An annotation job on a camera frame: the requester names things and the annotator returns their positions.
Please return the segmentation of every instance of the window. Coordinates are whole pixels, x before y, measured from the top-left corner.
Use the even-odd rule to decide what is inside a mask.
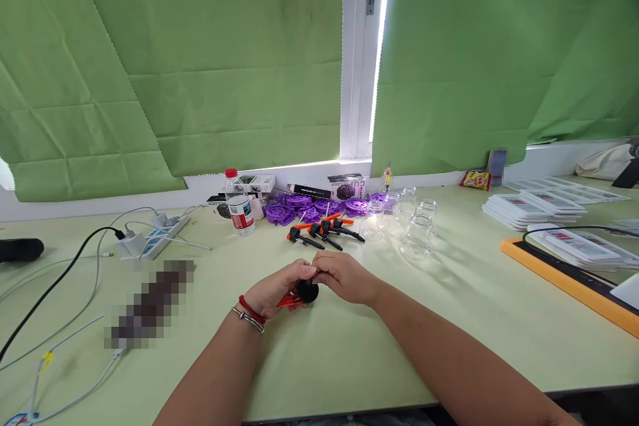
[[[0,158],[0,187],[5,190],[15,190],[15,182],[9,165],[2,158]]]
[[[371,158],[387,0],[343,0],[340,158]]]

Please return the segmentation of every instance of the forearm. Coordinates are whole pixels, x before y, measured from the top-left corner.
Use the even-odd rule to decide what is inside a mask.
[[[241,424],[261,344],[258,330],[230,312],[153,425]]]
[[[372,306],[460,426],[577,424],[482,343],[399,290],[384,285]]]

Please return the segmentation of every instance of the clear glass jar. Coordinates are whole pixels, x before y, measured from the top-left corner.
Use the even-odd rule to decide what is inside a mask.
[[[415,214],[426,214],[430,216],[431,219],[435,219],[437,215],[437,202],[435,200],[431,200],[430,198],[424,198],[419,203],[417,203]]]
[[[415,214],[415,207],[417,206],[417,188],[409,186],[401,191],[401,201],[399,203],[399,221],[402,225],[408,223],[408,221]]]
[[[359,234],[364,239],[378,242],[384,238],[384,232],[379,229],[379,219],[384,212],[384,204],[380,201],[371,200],[366,208],[366,218],[359,222]]]
[[[433,222],[428,215],[415,214],[408,222],[408,229],[401,237],[399,251],[411,260],[425,260],[433,249],[431,229]]]
[[[379,229],[386,234],[398,234],[401,231],[399,213],[401,209],[401,196],[397,192],[388,192],[384,196],[383,212],[378,220]]]

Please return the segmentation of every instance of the green roller blind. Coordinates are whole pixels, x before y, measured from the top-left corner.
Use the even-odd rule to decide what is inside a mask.
[[[373,175],[388,160],[395,174],[466,170],[492,148],[518,162],[536,140],[636,131],[634,1],[389,0]]]
[[[342,0],[94,1],[174,176],[338,157]]]
[[[184,188],[91,0],[0,0],[0,156],[25,202]]]
[[[529,142],[639,134],[639,0],[597,0],[553,76]]]

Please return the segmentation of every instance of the silver bangle bracelet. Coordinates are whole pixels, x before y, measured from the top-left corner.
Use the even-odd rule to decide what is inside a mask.
[[[240,310],[238,310],[237,308],[235,308],[235,306],[233,308],[231,308],[231,311],[235,311],[238,315],[240,315],[240,319],[241,320],[246,320],[249,323],[251,323],[253,326],[255,326],[255,328],[260,332],[260,334],[264,333],[264,325],[260,324],[257,320],[255,320],[252,316],[241,312]]]

